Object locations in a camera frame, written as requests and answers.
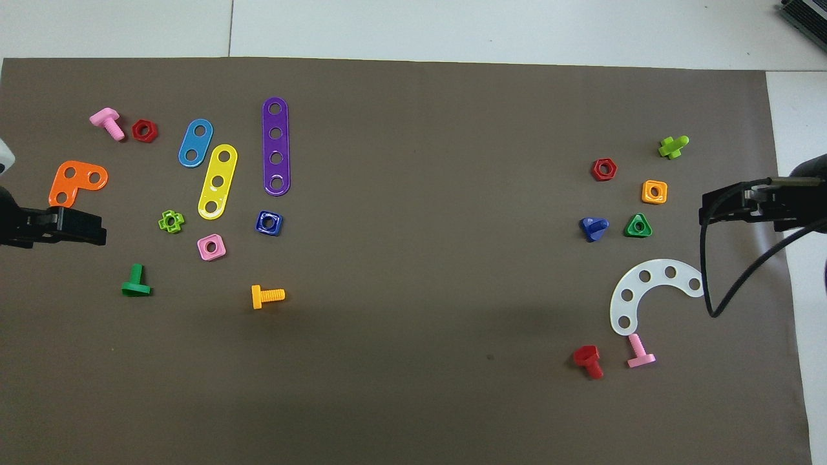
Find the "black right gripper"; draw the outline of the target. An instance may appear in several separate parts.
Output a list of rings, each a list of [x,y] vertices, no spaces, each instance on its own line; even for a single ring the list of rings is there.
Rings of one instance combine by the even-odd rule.
[[[802,162],[786,177],[733,183],[701,195],[700,225],[729,221],[772,223],[775,232],[825,219],[826,156]]]

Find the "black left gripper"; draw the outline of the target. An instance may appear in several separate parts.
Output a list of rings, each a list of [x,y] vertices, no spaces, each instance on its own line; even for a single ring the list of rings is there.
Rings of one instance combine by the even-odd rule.
[[[76,209],[21,208],[1,187],[1,245],[32,249],[34,241],[85,242],[105,246],[103,218]]]

